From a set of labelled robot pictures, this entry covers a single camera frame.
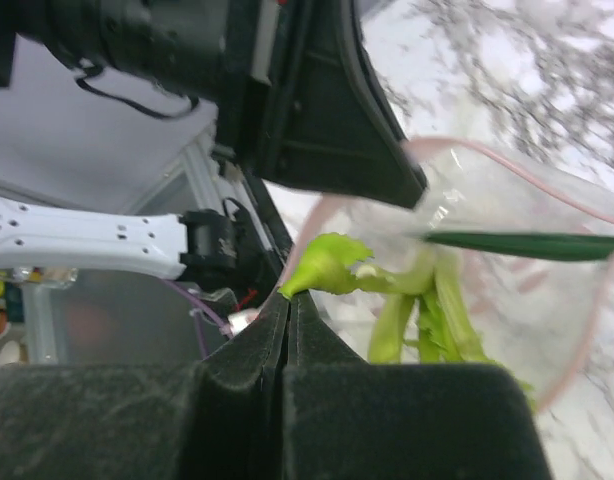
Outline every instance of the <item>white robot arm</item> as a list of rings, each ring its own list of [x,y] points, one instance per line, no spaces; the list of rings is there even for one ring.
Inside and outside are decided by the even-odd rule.
[[[175,280],[187,268],[181,261],[187,253],[187,226],[177,215],[107,215],[0,197],[0,269],[123,270]]]

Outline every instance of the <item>plastic container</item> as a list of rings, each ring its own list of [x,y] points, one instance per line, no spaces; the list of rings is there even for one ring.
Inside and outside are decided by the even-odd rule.
[[[421,137],[404,148],[429,180],[416,209],[323,196],[306,219],[281,282],[304,247],[325,232],[364,241],[375,263],[393,271],[410,267],[416,237],[434,229],[614,235],[614,194],[589,182],[471,141]],[[564,263],[452,250],[462,259],[462,293],[485,353],[531,384],[538,409],[546,408],[586,358],[594,326],[611,300],[614,257]],[[384,297],[314,296],[332,327],[366,358]],[[415,336],[415,328],[407,335]],[[402,361],[416,359],[415,351],[405,351]]]

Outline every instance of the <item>countertop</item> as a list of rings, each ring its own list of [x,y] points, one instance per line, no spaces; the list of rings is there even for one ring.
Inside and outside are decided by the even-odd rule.
[[[496,140],[614,191],[614,1],[395,0],[364,31],[408,135]],[[295,233],[316,196],[272,194]],[[556,480],[614,480],[614,304],[537,424]]]

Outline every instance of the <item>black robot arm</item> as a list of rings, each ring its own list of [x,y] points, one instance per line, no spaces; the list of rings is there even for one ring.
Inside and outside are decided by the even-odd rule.
[[[218,105],[214,158],[305,190],[413,207],[422,171],[369,59],[354,0],[0,0],[0,88],[16,35],[44,44],[79,86],[107,68]]]

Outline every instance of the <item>white marble pattern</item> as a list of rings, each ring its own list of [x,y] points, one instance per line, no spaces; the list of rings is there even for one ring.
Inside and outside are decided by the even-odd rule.
[[[395,0],[365,36],[407,134],[502,142],[614,191],[614,1]],[[272,193],[297,231],[315,196]],[[537,419],[556,480],[614,480],[610,310]]]

